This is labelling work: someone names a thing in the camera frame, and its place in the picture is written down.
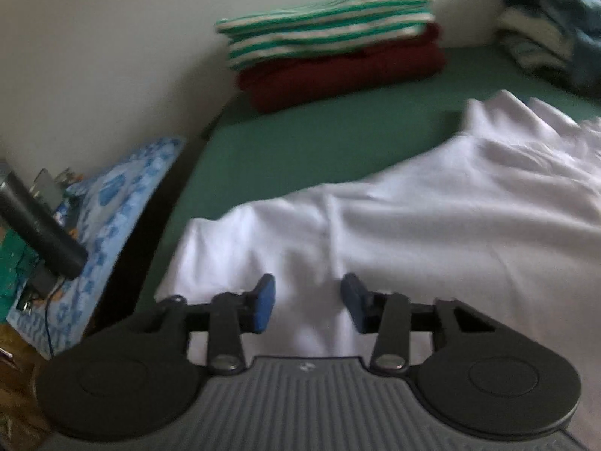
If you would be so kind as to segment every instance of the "blue patterned cloth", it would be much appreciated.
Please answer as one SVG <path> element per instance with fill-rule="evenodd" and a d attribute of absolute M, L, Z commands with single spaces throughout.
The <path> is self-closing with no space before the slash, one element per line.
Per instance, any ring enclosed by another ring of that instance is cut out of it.
<path fill-rule="evenodd" d="M 48 321 L 55 354 L 82 338 L 125 241 L 182 147 L 181 138 L 160 139 L 67 190 L 82 199 L 77 229 L 88 262 L 81 276 L 66 281 L 60 298 L 50 303 Z M 30 315 L 13 305 L 7 322 L 41 355 L 49 357 L 44 305 L 34 307 Z"/>

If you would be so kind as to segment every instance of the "white sheet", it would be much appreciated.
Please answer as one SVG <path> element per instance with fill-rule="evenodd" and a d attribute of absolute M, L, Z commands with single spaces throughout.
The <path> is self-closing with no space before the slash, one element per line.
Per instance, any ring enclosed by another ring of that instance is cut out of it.
<path fill-rule="evenodd" d="M 584 390 L 570 429 L 601 449 L 600 151 L 599 118 L 577 125 L 506 91 L 470 100 L 463 132 L 429 153 L 190 221 L 156 297 L 203 303 L 274 274 L 269 328 L 243 336 L 249 359 L 368 358 L 374 337 L 355 333 L 339 297 L 347 272 L 414 302 L 458 298 L 576 366 Z M 429 342 L 414 343 L 422 360 Z M 193 361 L 204 344 L 193 337 Z"/>

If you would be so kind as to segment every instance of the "blue blanket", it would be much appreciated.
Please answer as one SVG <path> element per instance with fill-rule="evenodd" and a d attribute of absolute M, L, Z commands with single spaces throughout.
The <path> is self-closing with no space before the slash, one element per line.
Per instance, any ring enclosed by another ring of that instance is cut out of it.
<path fill-rule="evenodd" d="M 544 12 L 574 42 L 569 77 L 575 88 L 601 82 L 601 0 L 503 0 Z"/>
<path fill-rule="evenodd" d="M 68 189 L 82 199 L 77 229 L 79 241 L 88 250 L 88 262 L 81 276 L 66 281 L 50 303 L 48 326 L 55 354 L 82 338 L 125 241 L 182 146 L 180 138 L 160 139 Z M 29 315 L 13 305 L 7 322 L 49 357 L 43 304 Z"/>

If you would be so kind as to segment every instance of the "black cylinder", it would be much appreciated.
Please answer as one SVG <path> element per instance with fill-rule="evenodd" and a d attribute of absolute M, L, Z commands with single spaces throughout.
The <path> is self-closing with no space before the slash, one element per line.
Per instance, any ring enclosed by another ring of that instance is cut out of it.
<path fill-rule="evenodd" d="M 10 167 L 1 161 L 0 216 L 37 251 L 48 269 L 68 280 L 81 274 L 88 260 L 85 248 L 56 223 Z"/>

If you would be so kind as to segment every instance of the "dark red towel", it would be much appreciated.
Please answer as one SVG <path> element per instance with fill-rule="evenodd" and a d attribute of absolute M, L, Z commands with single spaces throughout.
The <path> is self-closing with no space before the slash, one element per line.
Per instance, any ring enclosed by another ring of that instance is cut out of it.
<path fill-rule="evenodd" d="M 258 64 L 238 76 L 259 112 L 275 112 L 352 91 L 419 79 L 435 74 L 445 57 L 435 44 L 439 26 L 421 36 L 366 47 L 361 51 L 316 59 L 278 59 Z"/>

